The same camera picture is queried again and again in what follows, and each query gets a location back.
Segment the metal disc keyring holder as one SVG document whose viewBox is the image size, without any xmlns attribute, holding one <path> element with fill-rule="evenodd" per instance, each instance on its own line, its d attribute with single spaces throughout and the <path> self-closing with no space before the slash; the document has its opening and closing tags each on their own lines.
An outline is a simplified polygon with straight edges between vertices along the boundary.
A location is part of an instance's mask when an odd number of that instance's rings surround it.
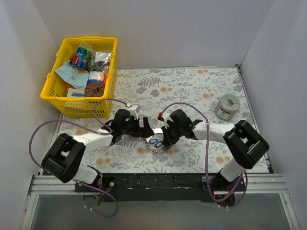
<svg viewBox="0 0 307 230">
<path fill-rule="evenodd" d="M 147 149 L 149 149 L 152 153 L 164 154 L 170 149 L 170 146 L 165 146 L 163 144 L 164 135 L 161 128 L 155 128 L 153 130 L 153 135 L 149 136 L 145 140 Z"/>
</svg>

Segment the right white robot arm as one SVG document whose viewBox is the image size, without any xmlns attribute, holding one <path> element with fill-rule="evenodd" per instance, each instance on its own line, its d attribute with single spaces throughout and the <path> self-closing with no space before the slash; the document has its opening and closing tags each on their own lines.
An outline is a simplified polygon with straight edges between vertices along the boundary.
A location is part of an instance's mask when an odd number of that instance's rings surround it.
<svg viewBox="0 0 307 230">
<path fill-rule="evenodd" d="M 164 122 L 162 145 L 165 147 L 176 144 L 181 137 L 227 145 L 233 158 L 218 172 L 217 178 L 218 187 L 225 191 L 235 184 L 241 173 L 252 169 L 270 148 L 246 120 L 233 125 L 209 125 L 201 119 L 192 121 L 181 109 L 171 114 L 160 113 L 158 120 Z"/>
</svg>

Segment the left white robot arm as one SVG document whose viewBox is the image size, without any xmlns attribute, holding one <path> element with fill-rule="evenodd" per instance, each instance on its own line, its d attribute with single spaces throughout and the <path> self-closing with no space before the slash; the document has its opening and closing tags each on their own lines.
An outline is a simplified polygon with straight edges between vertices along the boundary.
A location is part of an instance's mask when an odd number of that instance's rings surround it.
<svg viewBox="0 0 307 230">
<path fill-rule="evenodd" d="M 109 147 L 119 142 L 123 135 L 134 138 L 148 138 L 154 135 L 148 118 L 143 118 L 140 126 L 138 114 L 133 109 L 119 109 L 113 119 L 95 133 L 70 136 L 60 134 L 42 160 L 42 167 L 63 183 L 71 180 L 84 182 L 90 191 L 96 192 L 102 186 L 99 172 L 81 164 L 83 155 L 101 147 Z"/>
</svg>

